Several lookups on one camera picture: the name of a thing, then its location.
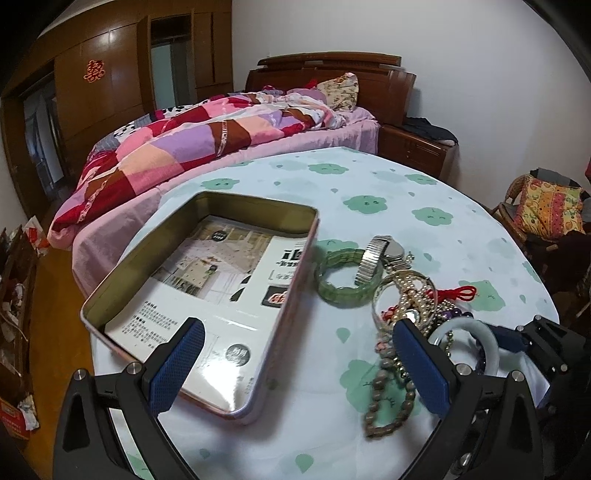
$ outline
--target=metal watch band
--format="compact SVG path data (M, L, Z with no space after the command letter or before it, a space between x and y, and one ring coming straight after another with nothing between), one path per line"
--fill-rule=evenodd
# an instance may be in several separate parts
M371 242L369 242L369 245L363 252L361 263L355 275L355 285L367 283L374 277L388 244L389 239L385 236L375 236L371 239Z

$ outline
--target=round table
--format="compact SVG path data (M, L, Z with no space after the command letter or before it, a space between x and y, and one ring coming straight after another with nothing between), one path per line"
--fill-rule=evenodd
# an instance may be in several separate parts
M537 314L558 321L530 264L507 231L477 203L415 170L342 147L243 162L188 181L163 198L128 251L204 189L316 207L317 243L326 251L364 248L375 235L391 235L414 254L413 268L430 276L437 288L476 286L474 301L460 306L484 322L515 328ZM377 369L375 342L369 305L337 309L310 286L267 381L267 400L255 422L225 423L181 398L159 420L202 480L398 478L437 419L416 401L402 429L379 440L364 438L361 419ZM95 338L92 349L96 375L125 367ZM452 361L476 363L462 335L456 335ZM540 401L547 383L529 360L501 356L500 375L515 368L526 375L534 402ZM393 383L378 420L393 418L404 398ZM151 478L121 413L114 411L113 418L136 473Z

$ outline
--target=white bangle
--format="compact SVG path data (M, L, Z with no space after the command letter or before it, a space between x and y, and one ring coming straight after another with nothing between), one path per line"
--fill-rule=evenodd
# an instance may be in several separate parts
M470 317L456 317L443 322L429 337L429 343L438 345L450 330L465 330L471 333L484 349L486 358L485 375L496 377L499 370L499 344L495 336L484 323Z

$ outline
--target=green bangle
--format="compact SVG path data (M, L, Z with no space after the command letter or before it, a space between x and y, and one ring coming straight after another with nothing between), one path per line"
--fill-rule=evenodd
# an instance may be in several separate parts
M329 268L359 265L364 252L365 250L354 248L328 252L322 261L318 263L314 272L314 278L316 279L318 295L323 300L339 307L358 307L370 301L375 289L378 288L382 280L383 268L381 263L378 264L378 268L372 279L361 284L359 287L335 287L332 283L324 279Z

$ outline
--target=pink patchwork blanket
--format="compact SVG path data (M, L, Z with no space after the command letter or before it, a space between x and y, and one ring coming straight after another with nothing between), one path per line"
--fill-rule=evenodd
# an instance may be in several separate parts
M90 152L76 191L51 224L54 247L70 247L85 224L187 170L241 148L345 124L343 116L308 96L262 92L213 98L140 120L145 125L132 122Z

